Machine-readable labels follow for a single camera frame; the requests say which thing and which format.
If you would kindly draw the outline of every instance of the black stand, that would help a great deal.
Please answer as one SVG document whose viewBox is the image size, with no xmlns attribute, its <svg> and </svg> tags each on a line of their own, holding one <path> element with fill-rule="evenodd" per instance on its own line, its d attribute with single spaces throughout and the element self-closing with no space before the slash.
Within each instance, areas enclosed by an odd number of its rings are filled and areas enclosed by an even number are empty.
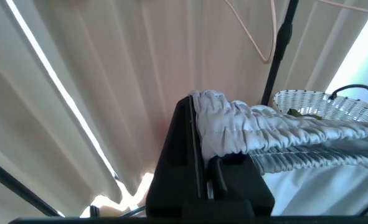
<svg viewBox="0 0 368 224">
<path fill-rule="evenodd" d="M 276 37 L 275 54 L 273 56 L 270 73 L 268 74 L 267 84 L 265 85 L 263 98 L 261 100 L 262 105 L 267 105 L 270 100 L 276 74 L 278 74 L 278 69 L 283 59 L 283 55 L 285 54 L 286 46 L 289 44 L 291 38 L 291 32 L 293 29 L 292 23 L 297 4 L 298 0 L 290 0 L 285 20 L 278 31 L 278 35 Z"/>
</svg>

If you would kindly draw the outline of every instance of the basket handle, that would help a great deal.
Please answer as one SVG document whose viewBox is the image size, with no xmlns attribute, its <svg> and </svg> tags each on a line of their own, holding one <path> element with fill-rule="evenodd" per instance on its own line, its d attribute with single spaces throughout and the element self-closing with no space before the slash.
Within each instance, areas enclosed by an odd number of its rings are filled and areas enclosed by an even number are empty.
<svg viewBox="0 0 368 224">
<path fill-rule="evenodd" d="M 332 95 L 329 97 L 329 100 L 334 100 L 337 97 L 337 93 L 342 91 L 342 90 L 346 90 L 348 88 L 365 88 L 368 90 L 368 86 L 367 85 L 363 85 L 363 84 L 353 84 L 353 85 L 346 85 L 343 86 L 341 88 L 338 88 L 337 90 L 335 90 Z"/>
</svg>

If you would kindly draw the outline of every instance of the white wicker basket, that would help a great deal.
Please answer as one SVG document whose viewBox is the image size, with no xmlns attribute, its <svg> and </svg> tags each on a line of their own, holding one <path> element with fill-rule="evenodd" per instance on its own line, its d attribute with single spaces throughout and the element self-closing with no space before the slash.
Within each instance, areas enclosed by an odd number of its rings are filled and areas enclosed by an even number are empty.
<svg viewBox="0 0 368 224">
<path fill-rule="evenodd" d="M 368 90 L 368 86 L 360 84 L 344 86 L 332 95 L 318 91 L 283 90 L 273 97 L 273 107 L 283 113 L 296 109 L 301 114 L 316 114 L 328 120 L 368 122 L 368 103 L 337 96 L 337 92 L 355 87 Z"/>
</svg>

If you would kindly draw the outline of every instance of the black basket handle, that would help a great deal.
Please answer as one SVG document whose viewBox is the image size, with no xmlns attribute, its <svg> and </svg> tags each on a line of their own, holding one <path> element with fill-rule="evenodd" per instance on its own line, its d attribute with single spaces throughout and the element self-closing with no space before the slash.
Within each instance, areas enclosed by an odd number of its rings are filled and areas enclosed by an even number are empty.
<svg viewBox="0 0 368 224">
<path fill-rule="evenodd" d="M 347 85 L 347 86 L 343 86 L 341 88 L 338 88 L 337 90 L 335 90 L 332 95 L 329 97 L 329 100 L 334 100 L 337 97 L 337 93 L 342 91 L 342 90 L 346 90 L 348 88 L 365 88 L 368 90 L 368 86 L 367 85 L 362 85 L 362 84 L 353 84 L 353 85 Z"/>
</svg>

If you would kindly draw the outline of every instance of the basket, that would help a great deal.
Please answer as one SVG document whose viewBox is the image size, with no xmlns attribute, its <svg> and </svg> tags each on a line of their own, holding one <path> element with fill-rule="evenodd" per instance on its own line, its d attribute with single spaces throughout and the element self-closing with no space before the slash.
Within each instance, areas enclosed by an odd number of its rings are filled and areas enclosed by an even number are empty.
<svg viewBox="0 0 368 224">
<path fill-rule="evenodd" d="M 368 122 L 368 103 L 337 96 L 339 91 L 348 88 L 368 90 L 367 85 L 360 84 L 344 86 L 331 95 L 318 91 L 283 90 L 273 97 L 273 107 L 283 113 L 296 109 L 302 115 L 315 114 L 328 120 Z"/>
</svg>

